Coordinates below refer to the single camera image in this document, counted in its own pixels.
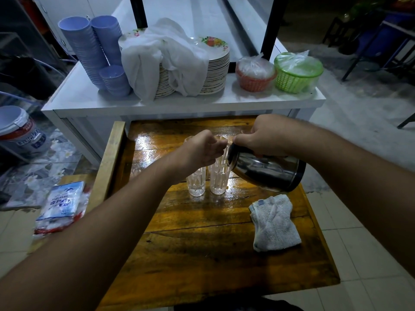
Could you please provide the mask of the black metal frame table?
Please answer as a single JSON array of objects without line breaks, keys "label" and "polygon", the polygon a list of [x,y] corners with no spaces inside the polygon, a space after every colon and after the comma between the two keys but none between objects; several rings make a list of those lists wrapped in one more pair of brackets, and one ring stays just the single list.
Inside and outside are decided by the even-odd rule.
[{"label": "black metal frame table", "polygon": [[344,82],[359,62],[376,62],[380,70],[411,68],[415,65],[415,30],[382,21],[361,50],[357,51],[345,75]]}]

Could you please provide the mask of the white cloth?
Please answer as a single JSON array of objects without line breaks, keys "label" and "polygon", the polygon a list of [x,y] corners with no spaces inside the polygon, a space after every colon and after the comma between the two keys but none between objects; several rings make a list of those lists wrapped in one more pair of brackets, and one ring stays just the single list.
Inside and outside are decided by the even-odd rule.
[{"label": "white cloth", "polygon": [[161,18],[139,36],[123,34],[118,44],[122,66],[138,98],[154,100],[160,65],[168,70],[174,91],[194,97],[202,90],[212,49],[190,39],[177,22]]}]

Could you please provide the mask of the stack of floral plates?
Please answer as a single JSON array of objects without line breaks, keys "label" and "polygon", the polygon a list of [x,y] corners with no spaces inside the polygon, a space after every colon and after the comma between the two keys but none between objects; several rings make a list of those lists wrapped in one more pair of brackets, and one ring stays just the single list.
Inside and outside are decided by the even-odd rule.
[{"label": "stack of floral plates", "polygon": [[[144,30],[145,29],[136,29],[126,34],[139,36]],[[207,77],[199,95],[213,94],[219,92],[225,86],[226,76],[229,69],[229,45],[224,40],[212,36],[196,38],[190,37],[190,39],[195,40],[196,43],[206,44],[212,49],[212,52],[209,53],[210,60],[208,64]],[[169,96],[176,92],[169,87],[168,70],[164,69],[162,65],[160,65],[159,71],[160,75],[155,99],[164,96]]]}]

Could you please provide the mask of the white folded towel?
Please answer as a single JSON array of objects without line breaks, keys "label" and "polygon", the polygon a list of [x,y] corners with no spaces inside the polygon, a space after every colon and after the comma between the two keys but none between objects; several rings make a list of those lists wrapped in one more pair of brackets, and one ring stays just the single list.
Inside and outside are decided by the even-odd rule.
[{"label": "white folded towel", "polygon": [[293,204],[285,194],[260,199],[249,206],[254,224],[253,249],[256,252],[279,251],[301,244],[291,220]]}]

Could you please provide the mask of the tall stack of blue bowls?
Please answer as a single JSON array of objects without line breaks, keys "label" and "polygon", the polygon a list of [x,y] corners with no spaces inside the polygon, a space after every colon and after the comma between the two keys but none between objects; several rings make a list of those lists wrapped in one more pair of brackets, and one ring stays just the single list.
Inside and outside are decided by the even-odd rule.
[{"label": "tall stack of blue bowls", "polygon": [[70,16],[59,21],[58,26],[91,82],[98,88],[106,90],[99,74],[109,66],[90,20],[81,16]]},{"label": "tall stack of blue bowls", "polygon": [[96,16],[91,26],[110,65],[122,66],[121,50],[118,44],[122,31],[114,16]]}]

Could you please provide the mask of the black stool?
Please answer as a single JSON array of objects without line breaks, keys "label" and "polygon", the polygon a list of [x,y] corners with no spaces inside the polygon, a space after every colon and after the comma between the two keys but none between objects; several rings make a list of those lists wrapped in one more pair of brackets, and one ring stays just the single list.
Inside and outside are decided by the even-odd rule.
[{"label": "black stool", "polygon": [[356,22],[354,20],[341,19],[337,16],[332,20],[326,34],[324,35],[322,43],[324,44],[328,41],[328,47],[340,46],[347,39],[346,33],[350,29],[355,28]]}]

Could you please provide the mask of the person's left hand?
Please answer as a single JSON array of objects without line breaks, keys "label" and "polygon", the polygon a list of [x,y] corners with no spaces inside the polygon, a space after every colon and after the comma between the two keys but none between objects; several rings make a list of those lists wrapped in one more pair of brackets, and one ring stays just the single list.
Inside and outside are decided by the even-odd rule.
[{"label": "person's left hand", "polygon": [[[201,167],[207,167],[215,162],[215,160],[209,160],[207,158],[207,140],[213,134],[210,130],[203,130],[199,133],[201,134],[200,140],[193,144],[193,148],[196,156],[200,160]],[[193,173],[190,165],[186,163],[185,158],[186,150],[183,145],[171,154],[170,165],[173,167],[174,183],[181,182]]]}]

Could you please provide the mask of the white paint bucket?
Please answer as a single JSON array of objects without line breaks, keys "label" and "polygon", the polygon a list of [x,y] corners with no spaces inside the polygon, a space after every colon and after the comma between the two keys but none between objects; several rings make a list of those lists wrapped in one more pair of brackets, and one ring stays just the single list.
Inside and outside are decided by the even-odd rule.
[{"label": "white paint bucket", "polygon": [[47,152],[51,140],[23,108],[8,105],[0,107],[0,145],[31,160]]}]

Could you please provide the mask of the white food cart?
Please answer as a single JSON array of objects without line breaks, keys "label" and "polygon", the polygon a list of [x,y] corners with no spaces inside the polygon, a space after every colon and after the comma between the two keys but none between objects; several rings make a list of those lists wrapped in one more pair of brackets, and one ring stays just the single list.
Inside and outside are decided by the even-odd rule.
[{"label": "white food cart", "polygon": [[[248,35],[265,34],[265,23],[248,0],[240,5],[233,0],[143,0],[148,25],[168,17],[184,28],[190,37],[217,36],[231,46],[231,70],[236,58],[246,53],[237,40],[242,27],[237,27],[233,12],[251,29]],[[131,93],[128,97],[112,97],[98,90],[87,78],[80,63],[60,84],[42,109],[48,119],[74,144],[91,163],[100,162],[114,121],[169,120],[282,114],[309,121],[315,109],[322,107],[326,97],[315,88],[301,94],[289,94],[276,88],[250,93],[237,84],[236,75],[229,72],[225,87],[217,93],[199,97],[183,97],[173,93],[155,101],[140,101]]]}]

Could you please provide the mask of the floral floor mat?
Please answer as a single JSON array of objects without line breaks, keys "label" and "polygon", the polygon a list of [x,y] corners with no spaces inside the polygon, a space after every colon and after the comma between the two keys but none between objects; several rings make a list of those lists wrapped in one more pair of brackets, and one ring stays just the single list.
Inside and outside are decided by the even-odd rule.
[{"label": "floral floor mat", "polygon": [[0,209],[40,207],[50,188],[75,172],[82,154],[59,129],[50,133],[50,140],[49,149],[29,164],[0,173]]}]

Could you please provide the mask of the blue white plastic packet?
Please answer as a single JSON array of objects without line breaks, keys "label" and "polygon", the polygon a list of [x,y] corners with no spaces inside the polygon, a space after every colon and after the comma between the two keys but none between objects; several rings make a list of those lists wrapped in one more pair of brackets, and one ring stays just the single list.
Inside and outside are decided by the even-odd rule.
[{"label": "blue white plastic packet", "polygon": [[35,221],[33,238],[61,232],[81,219],[85,215],[91,189],[85,181],[54,186]]}]

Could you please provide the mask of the stainless steel kettle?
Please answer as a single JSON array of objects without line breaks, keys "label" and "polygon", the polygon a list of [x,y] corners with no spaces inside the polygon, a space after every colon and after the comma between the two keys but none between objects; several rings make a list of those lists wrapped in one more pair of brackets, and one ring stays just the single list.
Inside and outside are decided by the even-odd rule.
[{"label": "stainless steel kettle", "polygon": [[238,177],[277,193],[291,192],[297,188],[307,165],[292,156],[261,156],[235,144],[231,144],[227,151],[227,161],[230,170]]}]

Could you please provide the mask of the clear ribbed drinking glass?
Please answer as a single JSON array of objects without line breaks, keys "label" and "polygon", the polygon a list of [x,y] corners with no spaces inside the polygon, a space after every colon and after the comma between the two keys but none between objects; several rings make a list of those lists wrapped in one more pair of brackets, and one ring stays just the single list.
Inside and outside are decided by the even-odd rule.
[{"label": "clear ribbed drinking glass", "polygon": [[221,195],[224,194],[227,189],[229,175],[231,172],[227,159],[231,141],[221,135],[215,135],[215,139],[227,141],[227,146],[222,156],[217,158],[215,163],[208,167],[210,175],[210,191],[215,195]]},{"label": "clear ribbed drinking glass", "polygon": [[186,178],[189,193],[193,197],[202,196],[206,189],[207,167],[201,167],[200,160],[196,156],[193,148],[193,144],[200,140],[200,136],[200,133],[189,136],[183,143],[184,149],[186,150],[185,161],[190,165],[190,168],[193,171],[193,173]]}]

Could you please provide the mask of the orange plastic basket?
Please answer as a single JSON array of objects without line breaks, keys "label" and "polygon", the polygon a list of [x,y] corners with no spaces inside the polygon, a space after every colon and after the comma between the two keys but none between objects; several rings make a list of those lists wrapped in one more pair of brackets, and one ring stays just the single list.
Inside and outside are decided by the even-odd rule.
[{"label": "orange plastic basket", "polygon": [[236,63],[235,73],[239,86],[248,92],[264,92],[272,87],[277,77],[277,72],[273,64],[267,66],[265,71],[268,72],[265,78],[256,78],[253,75],[247,75],[242,72],[240,63]]}]

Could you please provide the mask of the person's right hand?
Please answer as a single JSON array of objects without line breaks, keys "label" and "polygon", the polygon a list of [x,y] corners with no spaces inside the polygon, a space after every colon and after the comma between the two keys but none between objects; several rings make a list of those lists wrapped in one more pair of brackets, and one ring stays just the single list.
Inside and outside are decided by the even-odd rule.
[{"label": "person's right hand", "polygon": [[294,135],[301,121],[277,114],[256,117],[253,125],[260,126],[260,154],[271,156],[296,156]]}]

